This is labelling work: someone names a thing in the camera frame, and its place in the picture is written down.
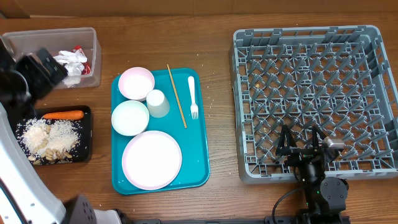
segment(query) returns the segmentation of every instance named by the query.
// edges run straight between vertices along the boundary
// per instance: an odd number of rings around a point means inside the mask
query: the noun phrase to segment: clear plastic bin
[[[23,55],[34,53],[40,48],[46,48],[51,55],[56,56],[60,50],[73,51],[80,45],[91,67],[91,73],[81,75],[81,81],[69,88],[95,87],[101,81],[101,46],[94,28],[69,28],[50,30],[31,30],[8,32],[3,35],[14,50],[14,58],[19,60]],[[57,88],[68,88],[60,83]]]

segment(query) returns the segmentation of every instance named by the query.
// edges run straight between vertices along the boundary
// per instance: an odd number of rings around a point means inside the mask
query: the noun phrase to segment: red wrapper
[[[85,53],[84,53],[84,51],[83,51],[83,49],[81,48],[80,45],[77,45],[77,46],[73,49],[73,52],[76,52],[76,51],[79,51],[81,54],[83,54],[84,56],[86,56]],[[90,72],[91,72],[91,67],[90,67],[90,65],[88,64],[88,61],[87,61],[86,63],[83,63],[83,65],[85,66],[85,69],[81,72],[81,74],[82,74],[82,75],[88,75],[88,74],[90,74]]]

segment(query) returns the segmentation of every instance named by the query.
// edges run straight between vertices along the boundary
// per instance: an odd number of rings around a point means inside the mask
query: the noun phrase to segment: black tray
[[[20,120],[17,124],[21,124],[22,126],[18,126],[16,124],[16,137],[23,133],[25,130],[25,124],[28,119],[37,118],[40,119],[43,115],[47,113],[54,113],[54,112],[64,112],[64,111],[73,111],[73,110],[81,110],[84,112],[84,118],[78,121],[71,121],[74,124],[79,124],[80,129],[77,129],[77,133],[80,135],[80,142],[76,145],[76,147],[69,152],[72,155],[72,158],[64,158],[62,161],[64,162],[88,162],[91,159],[92,155],[92,145],[93,145],[93,115],[91,114],[90,107],[88,106],[65,106],[59,108],[46,108],[46,109],[38,109],[35,111],[36,115],[30,118],[25,118]],[[49,119],[48,124],[53,124],[55,120]],[[30,156],[29,150],[26,149],[25,145],[18,140],[18,143],[22,150],[25,152],[26,157]],[[58,164],[60,162],[59,159],[56,159],[55,162],[51,162],[46,160],[45,158],[42,159],[42,163],[40,165],[48,165],[48,164]]]

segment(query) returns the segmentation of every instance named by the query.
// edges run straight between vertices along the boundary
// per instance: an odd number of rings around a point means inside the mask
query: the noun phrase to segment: crumpled plastic
[[[59,51],[59,55],[54,59],[61,65],[65,65],[68,70],[68,77],[63,79],[63,83],[70,88],[81,82],[81,72],[85,69],[82,63],[87,62],[87,57],[81,52],[69,52],[66,50]]]

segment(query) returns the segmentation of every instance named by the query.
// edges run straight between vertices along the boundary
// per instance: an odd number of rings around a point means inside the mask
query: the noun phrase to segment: wooden table
[[[0,33],[67,27],[94,27],[97,31],[103,54],[101,86],[57,90],[37,103],[38,108],[88,105],[94,114],[93,157],[89,163],[36,168],[58,198],[65,201],[83,194],[94,208],[120,208],[130,218],[264,218],[271,215],[277,199],[297,185],[246,185],[239,179],[228,58],[233,32],[244,28],[359,24],[380,28],[393,73],[398,75],[398,14],[391,13],[15,19],[0,21]],[[119,195],[111,183],[112,81],[130,67],[158,70],[165,69],[167,63],[172,68],[190,67],[200,76],[210,179],[194,189]],[[349,184],[344,214],[351,217],[352,223],[392,223],[398,218],[398,179]],[[296,194],[278,206],[277,215],[293,215],[304,206],[303,196]]]

